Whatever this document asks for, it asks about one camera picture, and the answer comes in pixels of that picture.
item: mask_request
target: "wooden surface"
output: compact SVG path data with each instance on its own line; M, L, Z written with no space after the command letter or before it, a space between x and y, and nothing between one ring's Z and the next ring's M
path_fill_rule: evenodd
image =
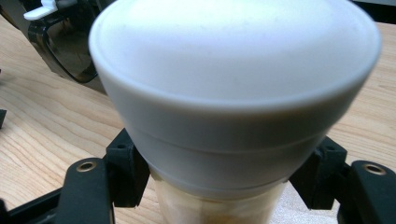
M369 160L396 170L396 26L378 24L381 59L329 136L348 162ZM62 186L75 161L102 157L123 127L109 99L53 74L25 37L0 17L0 198L12 209ZM287 186L272 223L335 223L311 212ZM118 223L162 223L153 181L139 207L116 209Z

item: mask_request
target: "wooden table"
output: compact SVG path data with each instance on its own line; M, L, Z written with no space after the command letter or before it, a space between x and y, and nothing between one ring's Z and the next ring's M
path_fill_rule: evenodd
M378 24L381 59L329 136L347 162L369 160L396 170L396 26ZM123 127L107 96L52 73L21 34L0 17L0 198L12 209L62 186L75 161L102 157ZM332 211L311 212L287 186L272 223L335 223ZM162 223L153 181L137 208L116 209L118 223Z

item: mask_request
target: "cylindrical container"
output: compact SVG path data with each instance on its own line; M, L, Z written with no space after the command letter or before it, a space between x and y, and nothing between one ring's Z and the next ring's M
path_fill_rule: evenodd
M380 35L344 0L119 0L90 51L157 179L246 202L277 192L347 111Z

